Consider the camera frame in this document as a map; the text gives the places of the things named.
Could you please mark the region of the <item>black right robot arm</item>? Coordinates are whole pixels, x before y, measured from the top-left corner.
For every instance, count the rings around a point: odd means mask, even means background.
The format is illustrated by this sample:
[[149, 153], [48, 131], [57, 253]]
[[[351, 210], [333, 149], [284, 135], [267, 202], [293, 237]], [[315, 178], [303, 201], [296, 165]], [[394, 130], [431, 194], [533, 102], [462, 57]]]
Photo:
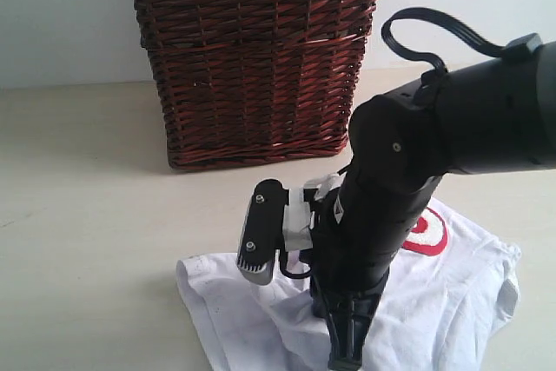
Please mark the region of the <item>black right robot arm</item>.
[[357, 370], [390, 264], [442, 177], [553, 169], [555, 46], [421, 78], [361, 103], [341, 186], [313, 233], [313, 311], [328, 368]]

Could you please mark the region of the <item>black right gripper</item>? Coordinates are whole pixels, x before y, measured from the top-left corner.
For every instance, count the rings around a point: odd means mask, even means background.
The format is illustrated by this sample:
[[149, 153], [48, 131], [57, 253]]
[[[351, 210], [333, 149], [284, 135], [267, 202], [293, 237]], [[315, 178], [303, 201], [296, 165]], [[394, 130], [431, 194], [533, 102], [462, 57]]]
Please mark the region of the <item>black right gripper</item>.
[[[351, 162], [314, 234], [314, 294], [361, 295], [375, 287], [447, 171], [433, 110], [407, 95], [378, 95], [359, 105], [348, 135]], [[328, 365], [360, 368], [373, 296], [351, 298], [346, 312], [335, 300], [324, 298], [323, 306]]]

